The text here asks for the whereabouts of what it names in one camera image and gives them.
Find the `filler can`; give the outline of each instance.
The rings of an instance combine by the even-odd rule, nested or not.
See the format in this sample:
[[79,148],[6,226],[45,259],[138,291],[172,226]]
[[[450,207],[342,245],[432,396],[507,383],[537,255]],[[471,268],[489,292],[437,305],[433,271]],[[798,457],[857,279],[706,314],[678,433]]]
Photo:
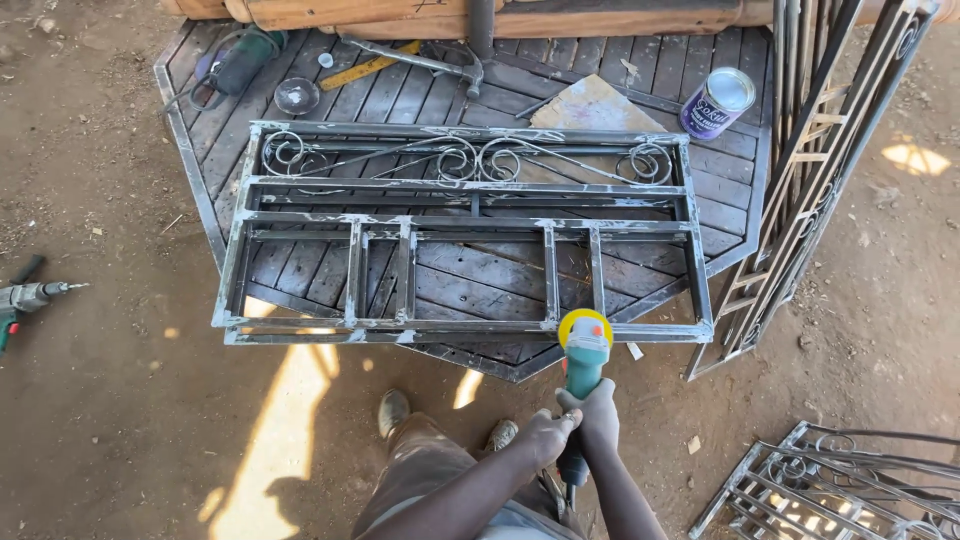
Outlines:
[[693,138],[720,136],[756,99],[756,86],[747,74],[719,67],[707,75],[680,110],[680,125]]

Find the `hand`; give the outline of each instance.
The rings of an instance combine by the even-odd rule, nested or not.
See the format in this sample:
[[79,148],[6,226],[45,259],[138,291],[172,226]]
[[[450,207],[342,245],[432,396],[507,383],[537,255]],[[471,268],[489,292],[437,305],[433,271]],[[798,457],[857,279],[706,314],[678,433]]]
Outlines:
[[531,471],[536,472],[557,460],[564,451],[566,439],[580,426],[584,415],[576,409],[569,410],[560,418],[553,418],[550,410],[542,408],[514,437],[504,450],[513,450],[529,460]]
[[584,415],[578,431],[585,451],[609,448],[616,451],[620,438],[620,419],[613,404],[616,384],[610,379],[601,379],[585,400],[578,400],[563,388],[557,388],[557,403],[564,411],[579,408]]

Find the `teal angle grinder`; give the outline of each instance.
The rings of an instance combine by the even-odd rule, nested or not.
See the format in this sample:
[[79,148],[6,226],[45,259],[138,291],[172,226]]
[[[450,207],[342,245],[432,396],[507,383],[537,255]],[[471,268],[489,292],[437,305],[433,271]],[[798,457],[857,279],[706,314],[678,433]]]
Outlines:
[[[214,110],[228,97],[242,96],[260,69],[280,56],[287,46],[287,38],[286,31],[265,32],[255,24],[227,34],[212,52],[197,62],[197,83],[174,96],[163,109],[169,110],[183,96],[187,96],[190,107],[196,110]],[[200,96],[205,88],[218,94],[206,104]]]
[[[583,400],[600,384],[600,370],[610,360],[613,345],[610,322],[593,309],[574,309],[560,322],[557,336],[566,355],[565,388],[573,397]],[[576,431],[570,435],[566,448],[557,458],[557,470],[566,484],[566,503],[573,510],[576,488],[587,483],[589,473]]]

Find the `metal scroll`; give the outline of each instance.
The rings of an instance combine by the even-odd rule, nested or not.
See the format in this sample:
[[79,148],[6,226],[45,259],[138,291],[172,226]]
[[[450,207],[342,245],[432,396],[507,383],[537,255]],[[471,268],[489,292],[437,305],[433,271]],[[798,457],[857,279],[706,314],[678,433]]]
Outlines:
[[745,540],[958,540],[960,466],[929,459],[958,452],[960,439],[800,422],[754,444],[689,537],[726,511]]
[[[227,343],[551,342],[569,308],[560,253],[584,259],[589,293],[576,307],[608,314],[617,341],[712,339],[686,135],[263,121],[251,133],[213,317]],[[358,178],[355,165],[375,160]],[[266,241],[340,242],[340,304],[312,317],[250,316],[252,254]],[[377,242],[394,249],[391,279],[374,283]],[[633,323],[642,301],[608,309],[602,254],[649,242],[683,250],[690,324]],[[540,252],[542,317],[421,313],[418,289],[441,286],[419,269],[429,244]]]
[[[759,250],[728,274],[713,305],[714,320],[723,321],[717,329],[721,339],[697,346],[687,380],[751,351],[777,308],[792,297],[937,10],[933,2],[888,0],[852,79],[840,83],[835,67],[862,6],[863,0],[834,0],[832,5],[818,0],[816,8],[813,0],[781,0],[775,8],[776,166],[767,187]],[[805,13],[801,19],[797,10]],[[817,21],[812,55],[811,12]]]

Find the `sandy floor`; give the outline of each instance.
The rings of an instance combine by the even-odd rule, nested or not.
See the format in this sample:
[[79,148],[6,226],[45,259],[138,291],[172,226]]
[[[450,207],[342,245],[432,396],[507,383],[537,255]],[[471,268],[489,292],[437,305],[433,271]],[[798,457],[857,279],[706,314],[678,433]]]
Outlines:
[[[29,30],[42,4],[0,0],[0,276],[42,253],[42,279],[93,286],[30,317],[0,361],[0,536],[342,538],[383,462],[386,388],[469,446],[552,406],[559,369],[474,380],[455,403],[463,368],[399,348],[224,347],[212,257],[154,115],[150,64],[179,22],[132,0],[48,0],[47,35]],[[755,353],[684,383],[686,347],[616,351],[621,452],[673,537],[755,438],[798,419],[960,435],[958,42],[943,26],[923,44]],[[899,145],[921,171],[888,159]]]

